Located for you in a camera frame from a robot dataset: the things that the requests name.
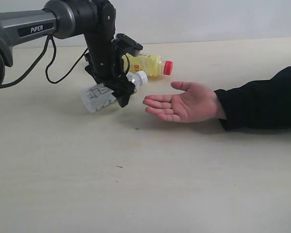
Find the black sleeve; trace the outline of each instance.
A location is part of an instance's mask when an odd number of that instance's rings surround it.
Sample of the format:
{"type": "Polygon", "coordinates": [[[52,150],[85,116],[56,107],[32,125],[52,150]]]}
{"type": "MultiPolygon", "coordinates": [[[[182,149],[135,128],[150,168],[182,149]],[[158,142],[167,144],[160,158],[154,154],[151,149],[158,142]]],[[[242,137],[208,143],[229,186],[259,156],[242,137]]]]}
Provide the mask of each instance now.
{"type": "Polygon", "coordinates": [[[220,120],[225,130],[291,128],[291,67],[270,80],[215,93],[226,114],[226,120],[220,120]]]}

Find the white bottle cap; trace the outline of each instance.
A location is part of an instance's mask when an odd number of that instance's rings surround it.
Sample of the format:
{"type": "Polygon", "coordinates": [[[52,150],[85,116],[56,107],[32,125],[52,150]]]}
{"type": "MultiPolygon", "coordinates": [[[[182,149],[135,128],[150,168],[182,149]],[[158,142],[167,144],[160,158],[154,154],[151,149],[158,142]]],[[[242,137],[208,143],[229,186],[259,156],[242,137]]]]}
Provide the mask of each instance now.
{"type": "Polygon", "coordinates": [[[147,75],[143,70],[136,72],[136,74],[140,77],[140,81],[141,81],[140,86],[147,84],[147,81],[148,81],[147,75]]]}

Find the clear plastic bottle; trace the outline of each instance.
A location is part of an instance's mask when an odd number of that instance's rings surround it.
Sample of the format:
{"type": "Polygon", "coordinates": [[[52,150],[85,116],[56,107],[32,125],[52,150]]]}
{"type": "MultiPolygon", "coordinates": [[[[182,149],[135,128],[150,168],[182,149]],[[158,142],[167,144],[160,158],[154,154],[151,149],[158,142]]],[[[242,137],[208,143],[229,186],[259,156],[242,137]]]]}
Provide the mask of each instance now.
{"type": "MultiPolygon", "coordinates": [[[[171,75],[173,69],[173,62],[164,61],[159,55],[151,55],[141,53],[139,56],[134,57],[127,54],[130,62],[129,71],[136,73],[143,70],[149,77],[158,77],[159,75],[171,75]]],[[[127,69],[127,57],[124,55],[124,68],[127,69]]]]}
{"type": "MultiPolygon", "coordinates": [[[[146,73],[142,70],[136,73],[129,72],[127,79],[135,84],[135,92],[148,81],[146,73]]],[[[112,93],[113,90],[105,87],[103,83],[100,83],[84,89],[81,92],[81,98],[87,110],[90,113],[95,113],[116,101],[112,93]]]]}

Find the piper logo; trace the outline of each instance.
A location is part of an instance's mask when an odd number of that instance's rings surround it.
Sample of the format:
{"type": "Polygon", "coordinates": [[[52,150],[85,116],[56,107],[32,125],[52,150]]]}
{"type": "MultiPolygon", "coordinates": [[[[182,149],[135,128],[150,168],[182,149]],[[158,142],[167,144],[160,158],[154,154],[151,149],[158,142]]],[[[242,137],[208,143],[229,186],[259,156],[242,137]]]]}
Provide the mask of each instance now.
{"type": "Polygon", "coordinates": [[[30,29],[30,33],[37,33],[37,32],[40,32],[40,31],[43,31],[43,25],[40,25],[40,26],[36,26],[36,27],[32,27],[30,29]]]}

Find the open palm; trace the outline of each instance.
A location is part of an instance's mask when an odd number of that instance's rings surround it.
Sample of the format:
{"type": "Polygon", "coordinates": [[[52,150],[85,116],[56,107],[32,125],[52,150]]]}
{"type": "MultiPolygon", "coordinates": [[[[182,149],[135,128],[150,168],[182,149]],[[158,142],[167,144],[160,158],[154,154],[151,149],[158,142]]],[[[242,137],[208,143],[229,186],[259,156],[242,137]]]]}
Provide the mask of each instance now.
{"type": "Polygon", "coordinates": [[[220,103],[215,92],[199,83],[172,82],[174,89],[184,91],[176,95],[147,96],[143,104],[146,112],[173,122],[201,122],[217,118],[220,103]]]}

